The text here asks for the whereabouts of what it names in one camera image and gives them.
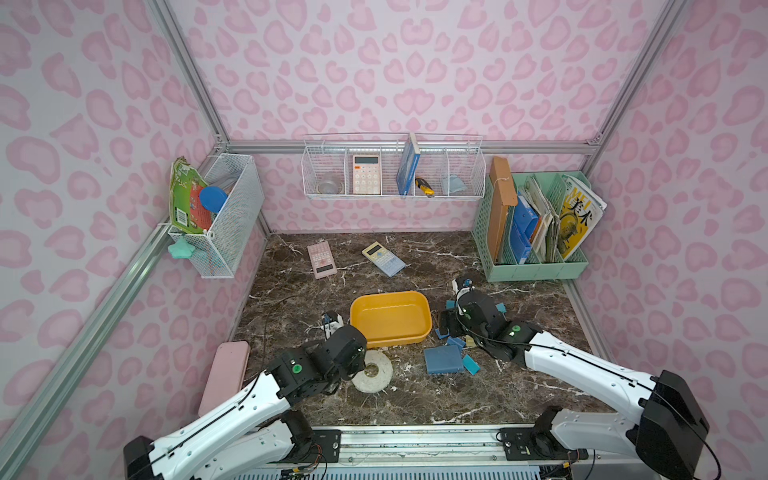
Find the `white tape roll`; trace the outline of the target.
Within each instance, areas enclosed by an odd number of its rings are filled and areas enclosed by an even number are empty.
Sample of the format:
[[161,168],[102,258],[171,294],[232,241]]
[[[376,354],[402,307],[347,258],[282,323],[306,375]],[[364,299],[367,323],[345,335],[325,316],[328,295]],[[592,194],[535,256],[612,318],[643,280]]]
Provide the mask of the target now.
[[364,357],[364,368],[352,379],[355,388],[366,394],[374,394],[384,390],[393,376],[393,366],[390,359],[380,351],[367,351]]

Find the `yellow plastic storage box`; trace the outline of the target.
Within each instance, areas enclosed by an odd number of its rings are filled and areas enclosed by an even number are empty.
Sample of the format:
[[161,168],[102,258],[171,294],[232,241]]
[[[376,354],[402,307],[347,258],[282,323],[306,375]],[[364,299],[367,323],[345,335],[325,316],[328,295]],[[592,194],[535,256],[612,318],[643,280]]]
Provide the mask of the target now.
[[433,321],[427,298],[403,291],[358,297],[350,308],[350,324],[365,336],[371,350],[420,343],[432,331]]

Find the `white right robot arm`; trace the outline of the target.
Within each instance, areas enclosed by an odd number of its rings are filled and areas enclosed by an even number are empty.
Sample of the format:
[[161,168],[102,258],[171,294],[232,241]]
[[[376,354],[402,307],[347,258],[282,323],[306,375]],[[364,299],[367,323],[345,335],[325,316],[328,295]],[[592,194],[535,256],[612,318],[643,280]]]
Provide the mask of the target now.
[[550,406],[530,430],[530,449],[548,459],[601,450],[637,458],[665,479],[695,478],[702,453],[712,450],[710,426],[681,376],[621,367],[535,324],[511,321],[468,279],[455,280],[452,288],[454,305],[441,314],[451,334],[469,336],[494,359],[564,381],[612,409],[585,413]]

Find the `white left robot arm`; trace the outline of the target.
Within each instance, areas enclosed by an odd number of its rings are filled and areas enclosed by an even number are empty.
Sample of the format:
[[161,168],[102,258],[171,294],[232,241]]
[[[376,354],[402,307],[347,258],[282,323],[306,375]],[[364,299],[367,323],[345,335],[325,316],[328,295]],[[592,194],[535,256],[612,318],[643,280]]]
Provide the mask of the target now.
[[179,430],[123,449],[128,479],[231,479],[286,458],[314,452],[313,430],[297,410],[332,395],[365,368],[367,340],[353,326],[328,339],[287,349],[233,397]]

